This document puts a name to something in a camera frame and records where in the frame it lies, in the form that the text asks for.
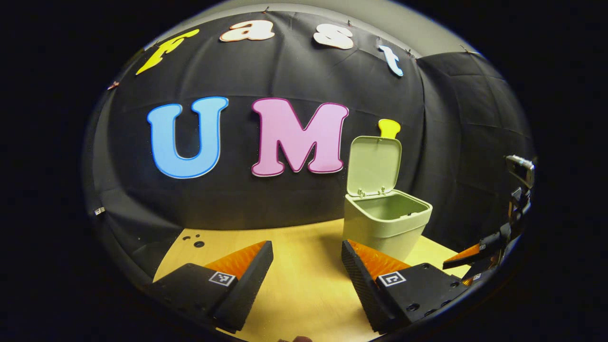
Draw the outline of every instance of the letter m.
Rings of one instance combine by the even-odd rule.
[[[260,115],[260,159],[251,168],[254,175],[267,177],[283,173],[285,165],[278,161],[279,145],[294,172],[300,172],[313,147],[314,159],[308,164],[308,170],[314,173],[342,170],[340,140],[348,108],[324,103],[306,128],[302,128],[293,107],[285,99],[260,99],[252,108]]]

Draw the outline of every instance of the orange soft finger pad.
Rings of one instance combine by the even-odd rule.
[[[360,243],[352,240],[348,240],[348,242],[353,247],[355,253],[357,253],[374,281],[376,278],[378,278],[378,276],[383,274],[396,272],[410,267],[410,265],[382,252],[376,251],[373,248],[361,245]]]
[[[241,280],[243,274],[249,268],[251,261],[265,243],[266,241],[262,241],[245,247],[214,262],[208,263],[205,267],[217,272],[232,274],[236,276],[238,280]]]
[[[462,259],[465,257],[469,257],[469,256],[473,256],[475,254],[479,254],[479,243],[467,248],[466,250],[456,254],[455,256],[449,258],[448,260],[445,260],[444,262],[448,262],[448,261],[453,261],[453,260],[458,260],[458,259]]]

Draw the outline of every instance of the trash bin lid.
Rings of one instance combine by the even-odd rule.
[[[359,136],[350,145],[347,192],[377,195],[395,188],[401,165],[401,143],[379,136]]]

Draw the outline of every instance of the green trash bin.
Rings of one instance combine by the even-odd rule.
[[[405,260],[429,222],[433,206],[395,189],[400,165],[397,139],[360,136],[353,140],[343,237]]]

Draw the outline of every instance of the letter u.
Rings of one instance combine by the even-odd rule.
[[[175,119],[182,107],[173,103],[150,111],[148,122],[156,167],[172,178],[195,178],[211,171],[219,160],[219,114],[227,106],[228,99],[219,96],[192,103],[192,110],[198,113],[200,134],[200,149],[192,158],[180,156],[175,146]]]

